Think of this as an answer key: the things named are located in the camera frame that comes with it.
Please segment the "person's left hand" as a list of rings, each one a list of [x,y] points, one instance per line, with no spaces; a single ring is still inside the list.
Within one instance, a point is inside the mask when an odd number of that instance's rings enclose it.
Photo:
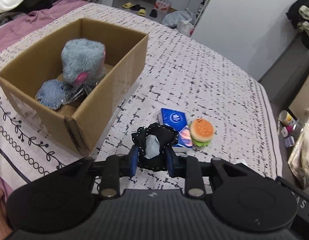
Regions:
[[[4,192],[2,189],[0,189],[0,239],[6,239],[12,233],[12,229],[8,226],[7,223],[4,200]]]

